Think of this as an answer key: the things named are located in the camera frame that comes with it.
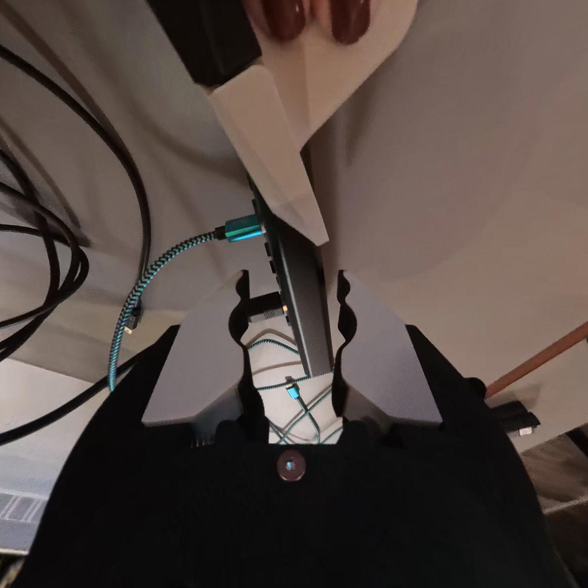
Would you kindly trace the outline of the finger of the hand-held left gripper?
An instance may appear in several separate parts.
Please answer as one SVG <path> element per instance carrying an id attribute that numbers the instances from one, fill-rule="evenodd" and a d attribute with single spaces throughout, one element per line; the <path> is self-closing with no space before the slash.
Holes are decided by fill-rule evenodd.
<path id="1" fill-rule="evenodd" d="M 208 99 L 264 202 L 314 245 L 329 237 L 274 78 L 254 64 Z"/>

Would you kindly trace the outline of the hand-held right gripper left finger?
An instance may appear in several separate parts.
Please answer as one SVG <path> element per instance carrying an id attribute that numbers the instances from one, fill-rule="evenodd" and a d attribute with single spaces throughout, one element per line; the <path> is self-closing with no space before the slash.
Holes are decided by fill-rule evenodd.
<path id="1" fill-rule="evenodd" d="M 259 416 L 259 393 L 242 342 L 249 272 L 240 270 L 184 318 L 143 413 L 144 424 L 218 424 Z"/>

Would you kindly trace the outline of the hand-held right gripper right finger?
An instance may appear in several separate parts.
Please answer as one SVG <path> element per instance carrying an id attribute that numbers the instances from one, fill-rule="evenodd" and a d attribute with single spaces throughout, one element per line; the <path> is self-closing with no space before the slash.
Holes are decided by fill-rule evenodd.
<path id="1" fill-rule="evenodd" d="M 434 400 L 405 322 L 347 270 L 337 276 L 332 407 L 343 420 L 374 426 L 438 426 Z"/>

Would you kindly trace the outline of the black usb hub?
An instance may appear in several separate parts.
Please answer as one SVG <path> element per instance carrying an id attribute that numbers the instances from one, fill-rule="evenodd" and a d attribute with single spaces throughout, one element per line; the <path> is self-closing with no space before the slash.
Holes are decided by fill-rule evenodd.
<path id="1" fill-rule="evenodd" d="M 334 356 L 319 248 L 270 210 L 250 175 L 247 181 L 305 374 L 325 375 L 334 367 Z"/>

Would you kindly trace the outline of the person's left hand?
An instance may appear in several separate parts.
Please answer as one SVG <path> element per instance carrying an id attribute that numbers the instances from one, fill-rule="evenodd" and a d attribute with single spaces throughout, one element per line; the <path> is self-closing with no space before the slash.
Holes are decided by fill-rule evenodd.
<path id="1" fill-rule="evenodd" d="M 342 45 L 356 43 L 370 28 L 377 1 L 242 1 L 250 21 L 276 42 L 297 39 L 311 22 Z"/>

